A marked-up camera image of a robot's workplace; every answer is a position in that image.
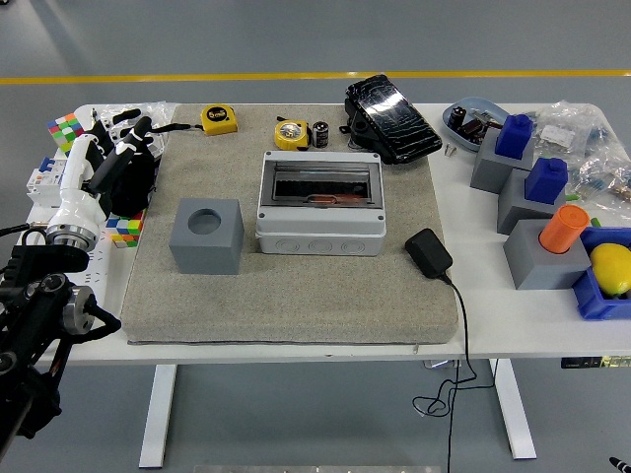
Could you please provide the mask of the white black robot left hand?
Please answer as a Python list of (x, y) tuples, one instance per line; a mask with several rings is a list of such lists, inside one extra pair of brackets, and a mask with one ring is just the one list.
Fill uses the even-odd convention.
[(46, 229), (49, 244), (90, 248), (110, 214), (132, 217), (149, 203), (156, 162), (152, 120), (138, 108), (97, 119), (70, 148), (61, 177), (61, 204)]

